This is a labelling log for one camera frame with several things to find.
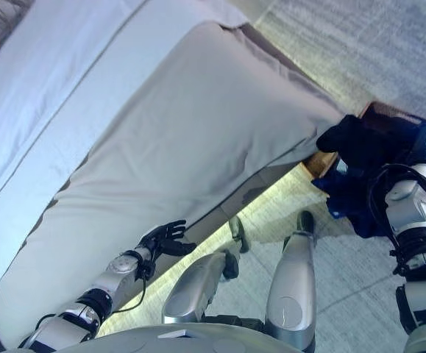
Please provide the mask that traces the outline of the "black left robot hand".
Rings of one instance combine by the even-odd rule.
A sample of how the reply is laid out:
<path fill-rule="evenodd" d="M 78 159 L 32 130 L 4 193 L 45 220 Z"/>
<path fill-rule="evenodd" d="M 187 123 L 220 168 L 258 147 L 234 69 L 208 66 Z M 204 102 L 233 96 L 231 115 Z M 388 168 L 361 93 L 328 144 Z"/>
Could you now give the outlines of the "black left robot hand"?
<path fill-rule="evenodd" d="M 141 238 L 138 248 L 149 250 L 151 261 L 162 254 L 183 257 L 196 249 L 195 243 L 185 243 L 186 220 L 177 220 L 158 226 Z"/>

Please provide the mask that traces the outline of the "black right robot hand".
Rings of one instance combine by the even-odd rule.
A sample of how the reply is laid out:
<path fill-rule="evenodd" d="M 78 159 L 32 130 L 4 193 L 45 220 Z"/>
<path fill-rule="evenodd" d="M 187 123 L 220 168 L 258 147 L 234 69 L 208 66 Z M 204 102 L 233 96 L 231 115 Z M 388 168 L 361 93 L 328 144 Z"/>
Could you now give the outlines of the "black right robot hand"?
<path fill-rule="evenodd" d="M 402 161 L 406 165 L 426 163 L 426 123 L 416 128 L 415 137 L 412 139 L 408 151 L 403 155 Z"/>

